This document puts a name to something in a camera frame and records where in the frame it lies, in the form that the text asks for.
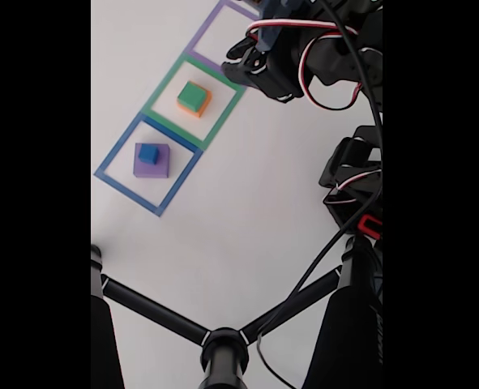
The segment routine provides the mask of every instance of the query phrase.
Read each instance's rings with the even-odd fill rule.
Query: green square outline
[[[214,123],[214,126],[208,133],[207,137],[202,141],[198,138],[196,138],[194,135],[189,133],[187,130],[182,129],[180,126],[172,123],[169,119],[164,118],[162,115],[159,113],[153,111],[151,109],[152,105],[155,103],[155,101],[160,97],[161,93],[167,88],[167,85],[169,85],[171,79],[173,79],[174,75],[177,73],[177,71],[180,69],[182,66],[182,63],[184,62],[189,62],[191,65],[196,66],[198,69],[201,71],[204,71],[211,77],[214,77],[215,79],[218,79],[222,83],[224,83],[226,86],[231,87],[234,91],[236,91],[235,95],[233,96],[232,100],[229,102],[229,104],[226,106],[225,110],[223,113],[219,116],[217,119],[216,123]],[[141,113],[144,115],[147,115],[153,120],[156,120],[160,124],[166,126],[169,128],[172,132],[180,135],[187,141],[191,142],[194,144],[197,148],[201,150],[207,150],[208,145],[211,143],[211,141],[214,139],[214,137],[217,135],[217,132],[220,130],[220,128],[225,124],[226,119],[229,117],[230,113],[232,110],[235,108],[236,104],[239,102],[241,99],[242,95],[245,93],[245,88],[242,85],[237,85],[236,83],[231,82],[229,79],[221,75],[220,73],[214,71],[213,69],[205,66],[201,62],[199,62],[197,59],[191,57],[187,53],[182,53],[174,63],[173,67],[169,70],[167,75],[164,77],[164,79],[161,80],[160,84],[156,88],[156,90],[152,93],[151,97],[149,97],[148,101],[143,105],[142,109],[140,110]]]

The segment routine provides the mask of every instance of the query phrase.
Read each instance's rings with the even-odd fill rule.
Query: purple square outline
[[[214,9],[212,10],[210,15],[207,17],[207,19],[203,22],[203,24],[201,25],[199,30],[196,32],[196,35],[194,35],[192,37],[192,39],[190,40],[187,47],[185,47],[185,49],[183,50],[184,53],[189,54],[191,57],[197,59],[198,61],[200,61],[204,65],[210,67],[214,71],[219,72],[220,74],[223,74],[221,72],[221,64],[220,63],[215,63],[215,62],[211,61],[210,59],[204,57],[200,53],[197,53],[194,50],[194,47],[198,44],[198,42],[201,39],[201,37],[203,36],[203,34],[208,30],[208,28],[210,27],[210,25],[212,24],[212,22],[214,21],[214,19],[217,17],[217,15],[220,13],[220,11],[223,9],[224,6],[232,8],[233,10],[239,12],[240,14],[246,16],[249,19],[252,19],[253,21],[259,19],[259,17],[257,15],[252,14],[251,12],[247,11],[242,6],[239,6],[238,4],[236,4],[235,2],[233,2],[231,0],[220,0],[217,3],[217,5],[214,7]]]

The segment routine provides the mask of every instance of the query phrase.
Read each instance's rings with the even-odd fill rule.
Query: tripod
[[[383,270],[382,260],[383,252],[373,248],[368,239],[362,235],[351,237],[342,256],[343,265],[302,289],[295,298],[284,304],[284,309],[263,329],[263,334],[266,335],[337,289],[327,306],[304,387],[314,387],[321,374],[329,371],[324,370],[324,361],[335,365],[334,371],[330,371],[327,383],[338,383],[340,380],[344,383],[345,379],[358,379],[345,378],[343,369],[348,369],[353,364],[366,371],[373,380],[371,383],[374,383],[374,380],[381,382],[383,305],[374,293],[374,275]],[[91,250],[91,264],[92,388],[124,387],[113,323],[109,307],[103,300],[103,297],[107,297],[201,346],[200,362],[205,375],[199,389],[246,389],[242,375],[248,366],[248,346],[257,340],[259,328],[278,311],[280,305],[240,330],[219,328],[210,331],[116,280],[101,275],[102,255],[100,249],[94,245]],[[95,356],[94,343],[103,350]],[[342,351],[329,353],[327,350],[331,349],[331,346]]]

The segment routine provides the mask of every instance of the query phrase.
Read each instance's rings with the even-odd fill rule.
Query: green cube
[[[177,97],[177,102],[192,112],[198,112],[205,100],[207,91],[189,81]]]

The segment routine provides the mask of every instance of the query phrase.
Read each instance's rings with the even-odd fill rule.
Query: blue tape
[[[151,119],[149,116],[143,115],[142,120],[146,122],[149,126],[156,128],[163,135],[166,135],[170,137],[172,140],[174,140],[175,142],[180,143],[187,150],[191,150],[192,152],[196,152],[196,150],[198,150],[198,148],[194,144],[192,144],[185,138],[182,138],[180,135],[176,134],[175,132],[172,132],[169,128],[167,128],[163,124],[160,124],[156,120]]]
[[[151,211],[152,213],[154,213],[156,215],[156,212],[158,211],[157,206],[149,203],[143,197],[138,196],[133,190],[131,190],[129,188],[126,188],[120,182],[116,182],[115,180],[113,180],[110,176],[106,175],[101,168],[98,168],[96,170],[95,177],[100,178],[102,181],[104,181],[109,186],[112,186],[114,189],[118,190],[123,195],[129,197],[131,200],[135,201],[136,203],[140,204],[142,207],[148,209],[149,211]]]
[[[105,173],[105,170],[108,168],[109,164],[111,164],[111,161],[113,160],[113,158],[118,154],[118,152],[120,151],[124,143],[126,143],[126,141],[129,139],[130,135],[133,133],[137,125],[140,124],[141,122],[147,123],[149,126],[153,127],[155,130],[158,130],[165,136],[171,138],[173,141],[181,144],[184,148],[194,153],[192,158],[190,158],[187,166],[183,169],[182,174],[180,174],[180,176],[177,178],[177,180],[175,181],[175,183],[173,184],[173,186],[171,187],[171,189],[169,190],[165,198],[162,200],[160,206],[158,207],[148,202],[142,196],[136,194],[133,190],[125,187],[120,182],[115,181],[113,178],[111,178]],[[115,190],[118,190],[120,193],[127,196],[129,199],[135,201],[137,204],[148,209],[155,215],[161,216],[161,214],[167,208],[167,206],[173,199],[174,195],[178,192],[183,182],[189,175],[190,171],[194,168],[194,166],[196,165],[196,162],[198,162],[202,154],[203,154],[203,151],[198,149],[194,144],[190,143],[189,141],[187,141],[180,135],[176,134],[175,132],[172,132],[169,128],[161,125],[159,122],[155,121],[154,119],[151,119],[150,117],[144,115],[143,113],[139,113],[135,116],[133,121],[126,128],[126,130],[124,131],[124,134],[122,134],[120,139],[115,143],[115,145],[113,146],[109,154],[106,156],[106,158],[104,158],[104,160],[101,163],[101,166],[99,166],[99,168],[94,173],[94,176],[104,181],[109,186],[112,186]]]
[[[155,212],[156,215],[161,216],[161,214],[164,213],[164,210],[167,208],[167,206],[173,199],[174,195],[178,192],[178,190],[180,189],[180,186],[182,186],[182,183],[185,181],[185,179],[189,175],[192,168],[194,168],[194,166],[196,165],[196,163],[198,162],[202,154],[203,154],[203,150],[200,150],[200,149],[196,150],[196,152],[190,159],[187,166],[183,169],[182,174],[180,174],[180,177],[177,178],[173,187],[170,189],[169,193],[165,196],[164,201],[162,201],[160,206],[156,209],[156,212]]]

